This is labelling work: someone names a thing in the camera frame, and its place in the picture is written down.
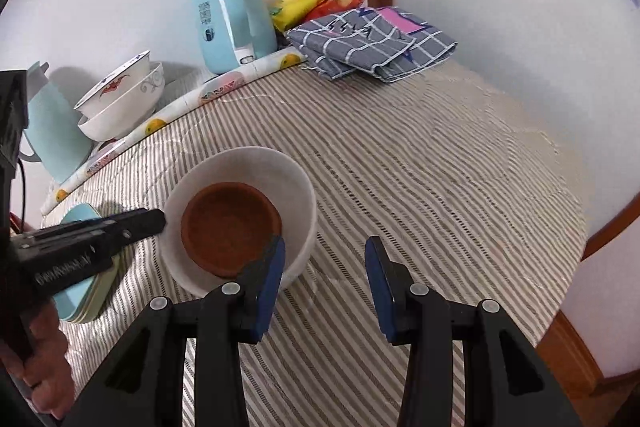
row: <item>table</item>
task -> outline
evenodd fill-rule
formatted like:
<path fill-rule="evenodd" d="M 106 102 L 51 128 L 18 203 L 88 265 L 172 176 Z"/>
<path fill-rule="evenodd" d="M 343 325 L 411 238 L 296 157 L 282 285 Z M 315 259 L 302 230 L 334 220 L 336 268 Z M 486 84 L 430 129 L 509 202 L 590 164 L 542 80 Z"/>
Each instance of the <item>table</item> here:
<path fill-rule="evenodd" d="M 278 298 L 257 346 L 241 346 L 255 426 L 396 424 L 408 347 L 378 328 L 364 243 L 445 298 L 497 299 L 537 343 L 580 260 L 586 226 L 574 157 L 510 97 L 452 60 L 391 85 L 354 74 L 329 82 L 303 66 L 271 74 L 169 124 L 73 192 L 46 225 L 85 201 L 102 215 L 162 208 L 197 163 L 261 145 L 292 156 L 318 196 L 318 241 Z M 191 299 L 158 241 L 128 248 L 98 319 L 64 324 L 78 391 L 154 296 Z M 184 424 L 193 425 L 194 343 L 186 354 Z M 454 346 L 453 424 L 464 415 Z"/>

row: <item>gray checkered towel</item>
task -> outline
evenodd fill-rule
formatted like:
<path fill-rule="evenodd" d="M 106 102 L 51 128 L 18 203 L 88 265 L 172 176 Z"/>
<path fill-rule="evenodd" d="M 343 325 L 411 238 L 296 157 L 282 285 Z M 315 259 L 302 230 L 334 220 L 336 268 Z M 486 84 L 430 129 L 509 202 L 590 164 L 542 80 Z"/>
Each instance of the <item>gray checkered towel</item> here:
<path fill-rule="evenodd" d="M 360 70 L 395 82 L 448 58 L 458 44 L 397 7 L 358 8 L 293 28 L 286 36 L 309 67 L 332 80 Z"/>

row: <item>electric kettle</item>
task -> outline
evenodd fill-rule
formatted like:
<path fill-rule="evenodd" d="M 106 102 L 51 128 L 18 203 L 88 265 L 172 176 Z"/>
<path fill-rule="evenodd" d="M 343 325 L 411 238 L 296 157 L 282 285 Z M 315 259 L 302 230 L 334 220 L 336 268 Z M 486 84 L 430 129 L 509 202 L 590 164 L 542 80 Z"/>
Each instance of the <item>electric kettle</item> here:
<path fill-rule="evenodd" d="M 94 143 L 78 129 L 76 113 L 58 88 L 45 76 L 46 62 L 36 62 L 27 74 L 29 126 L 25 138 L 32 155 L 19 152 L 26 162 L 42 162 L 58 183 L 76 172 L 89 156 Z"/>
<path fill-rule="evenodd" d="M 263 0 L 193 0 L 198 41 L 212 73 L 226 73 L 276 51 L 276 35 Z"/>

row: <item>snack bag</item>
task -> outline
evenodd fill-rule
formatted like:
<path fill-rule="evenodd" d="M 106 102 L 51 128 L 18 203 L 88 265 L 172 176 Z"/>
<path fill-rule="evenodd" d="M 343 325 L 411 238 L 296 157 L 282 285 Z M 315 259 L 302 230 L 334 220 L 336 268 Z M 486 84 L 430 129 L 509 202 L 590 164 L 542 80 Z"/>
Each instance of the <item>snack bag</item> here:
<path fill-rule="evenodd" d="M 302 18 L 315 8 L 322 0 L 279 0 L 271 8 L 273 25 L 281 32 L 296 26 Z"/>
<path fill-rule="evenodd" d="M 308 22 L 318 17 L 340 13 L 354 8 L 359 8 L 366 0 L 324 0 L 318 6 L 313 8 L 304 18 L 304 22 Z"/>

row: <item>human hand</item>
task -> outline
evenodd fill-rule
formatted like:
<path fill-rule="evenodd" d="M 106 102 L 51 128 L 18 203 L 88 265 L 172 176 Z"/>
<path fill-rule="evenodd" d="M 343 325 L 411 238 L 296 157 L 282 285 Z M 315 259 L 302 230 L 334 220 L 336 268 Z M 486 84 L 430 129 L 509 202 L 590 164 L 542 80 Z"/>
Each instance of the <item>human hand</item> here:
<path fill-rule="evenodd" d="M 33 356 L 22 363 L 20 358 L 0 341 L 0 361 L 15 378 L 36 386 L 31 394 L 33 406 L 41 413 L 61 419 L 74 402 L 74 381 L 65 359 L 68 342 L 58 329 L 58 312 L 47 303 L 29 326 L 35 341 Z"/>

